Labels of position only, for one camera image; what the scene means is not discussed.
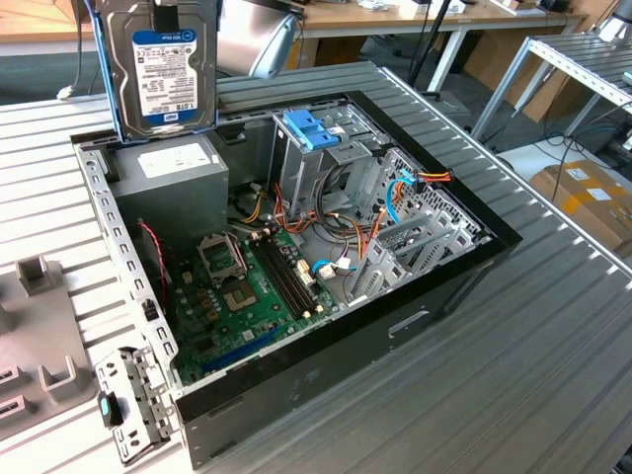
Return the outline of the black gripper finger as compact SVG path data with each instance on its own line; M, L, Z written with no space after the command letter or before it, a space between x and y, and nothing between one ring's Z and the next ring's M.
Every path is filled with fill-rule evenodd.
M179 29L177 0L153 1L153 30L155 32L176 32Z

